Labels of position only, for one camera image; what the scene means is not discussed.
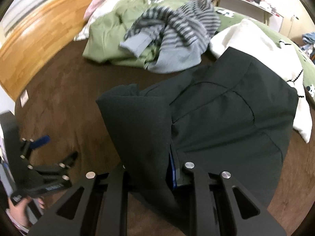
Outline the person's left hand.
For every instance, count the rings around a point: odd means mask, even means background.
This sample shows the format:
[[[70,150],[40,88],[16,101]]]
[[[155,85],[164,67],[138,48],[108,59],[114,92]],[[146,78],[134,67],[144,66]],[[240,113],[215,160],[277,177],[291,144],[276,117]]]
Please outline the person's left hand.
[[[8,209],[6,213],[14,226],[19,229],[29,229],[32,224],[27,214],[28,204],[33,200],[31,197],[26,197],[21,200],[18,204],[14,205],[11,198],[8,197]]]

